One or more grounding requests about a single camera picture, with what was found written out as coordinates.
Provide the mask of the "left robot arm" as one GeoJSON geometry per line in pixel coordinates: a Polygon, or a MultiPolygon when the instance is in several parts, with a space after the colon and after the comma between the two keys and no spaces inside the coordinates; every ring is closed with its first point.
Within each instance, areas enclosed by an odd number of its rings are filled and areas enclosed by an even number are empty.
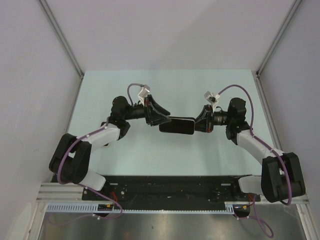
{"type": "Polygon", "coordinates": [[[110,196],[111,188],[106,178],[89,169],[91,154],[111,142],[122,139],[130,129],[130,120],[145,119],[150,126],[169,123],[170,112],[161,107],[152,95],[143,98],[141,104],[130,105],[124,96],[112,101],[110,116],[98,129],[83,136],[64,134],[49,163],[49,170],[64,185],[73,183],[93,189],[100,200],[110,196]]]}

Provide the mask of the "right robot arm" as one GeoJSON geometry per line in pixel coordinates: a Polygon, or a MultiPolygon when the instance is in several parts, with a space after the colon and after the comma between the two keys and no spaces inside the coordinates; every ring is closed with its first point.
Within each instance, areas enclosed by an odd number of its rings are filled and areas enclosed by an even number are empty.
{"type": "Polygon", "coordinates": [[[264,196],[270,203],[289,205],[293,198],[306,193],[299,157],[271,147],[246,121],[246,102],[235,97],[227,111],[217,111],[218,99],[210,96],[208,104],[195,119],[195,131],[211,133],[214,126],[225,126],[226,138],[251,154],[261,165],[261,175],[245,175],[230,188],[231,196],[242,201],[248,194],[264,196]]]}

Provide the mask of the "bare phone silver edge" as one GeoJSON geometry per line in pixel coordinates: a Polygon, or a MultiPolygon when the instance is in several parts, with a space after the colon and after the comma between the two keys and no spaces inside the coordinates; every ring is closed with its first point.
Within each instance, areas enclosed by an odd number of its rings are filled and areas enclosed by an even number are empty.
{"type": "Polygon", "coordinates": [[[193,135],[195,132],[195,123],[170,121],[160,124],[159,131],[162,133],[193,135]]]}

